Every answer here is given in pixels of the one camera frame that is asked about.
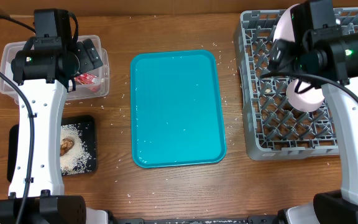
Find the red snack wrapper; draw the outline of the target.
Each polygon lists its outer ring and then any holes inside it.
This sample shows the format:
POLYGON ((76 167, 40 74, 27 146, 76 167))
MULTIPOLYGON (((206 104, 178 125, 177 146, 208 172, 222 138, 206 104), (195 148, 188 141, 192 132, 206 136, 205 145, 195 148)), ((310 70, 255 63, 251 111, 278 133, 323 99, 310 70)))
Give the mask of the red snack wrapper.
POLYGON ((80 85, 91 85, 98 82, 98 78, 95 75, 84 73, 75 77, 75 81, 80 85))

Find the large white plate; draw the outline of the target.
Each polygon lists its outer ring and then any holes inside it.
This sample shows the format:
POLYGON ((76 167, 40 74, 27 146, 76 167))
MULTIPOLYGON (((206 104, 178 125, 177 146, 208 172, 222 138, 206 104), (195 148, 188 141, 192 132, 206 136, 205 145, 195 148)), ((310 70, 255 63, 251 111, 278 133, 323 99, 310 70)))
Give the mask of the large white plate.
POLYGON ((295 41, 293 26, 291 21, 291 13, 290 13, 290 10, 295 6, 297 6, 297 4, 290 6, 281 15, 273 35, 273 42, 275 42, 278 39, 287 40, 289 42, 295 41))

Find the pink white bowl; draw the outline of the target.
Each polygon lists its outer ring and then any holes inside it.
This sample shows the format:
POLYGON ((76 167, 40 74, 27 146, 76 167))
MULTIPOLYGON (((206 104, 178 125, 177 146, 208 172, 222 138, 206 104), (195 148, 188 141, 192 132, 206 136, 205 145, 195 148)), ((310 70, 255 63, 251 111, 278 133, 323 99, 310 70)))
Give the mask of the pink white bowl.
POLYGON ((298 84, 298 79, 290 82, 286 89, 286 97, 289 104, 294 108, 302 112, 316 111, 324 101, 323 92, 321 89, 312 88, 306 93, 295 93, 295 87, 298 84))

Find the brown nut cluster snack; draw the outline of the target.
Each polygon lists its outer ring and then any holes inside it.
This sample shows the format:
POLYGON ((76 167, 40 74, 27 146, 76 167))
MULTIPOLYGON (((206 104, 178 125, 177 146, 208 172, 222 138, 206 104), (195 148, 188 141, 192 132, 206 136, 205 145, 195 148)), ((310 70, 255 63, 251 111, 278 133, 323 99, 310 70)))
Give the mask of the brown nut cluster snack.
POLYGON ((74 144, 74 141, 70 138, 63 139, 60 144, 60 155, 65 155, 74 146, 74 144))

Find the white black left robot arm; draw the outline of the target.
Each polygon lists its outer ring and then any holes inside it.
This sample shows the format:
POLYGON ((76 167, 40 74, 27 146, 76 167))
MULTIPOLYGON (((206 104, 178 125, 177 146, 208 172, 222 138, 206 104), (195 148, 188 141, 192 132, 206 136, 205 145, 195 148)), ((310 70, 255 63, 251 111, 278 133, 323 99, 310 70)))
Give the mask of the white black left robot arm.
POLYGON ((0 223, 112 223, 105 210, 88 208, 79 195, 65 195, 60 168, 62 113, 73 80, 103 66, 91 39, 69 49, 59 37, 31 38, 5 78, 18 93, 19 135, 8 198, 0 200, 0 223))

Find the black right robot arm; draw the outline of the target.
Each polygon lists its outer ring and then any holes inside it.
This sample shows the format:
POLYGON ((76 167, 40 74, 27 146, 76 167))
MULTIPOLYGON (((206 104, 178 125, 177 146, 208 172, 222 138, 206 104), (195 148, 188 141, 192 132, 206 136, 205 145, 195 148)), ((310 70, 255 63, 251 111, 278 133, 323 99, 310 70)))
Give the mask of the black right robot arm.
POLYGON ((342 167, 337 191, 316 194, 311 203, 282 210, 279 223, 358 223, 358 33, 339 27, 281 31, 269 76, 282 75, 282 59, 292 66, 290 77, 322 89, 333 116, 342 167))

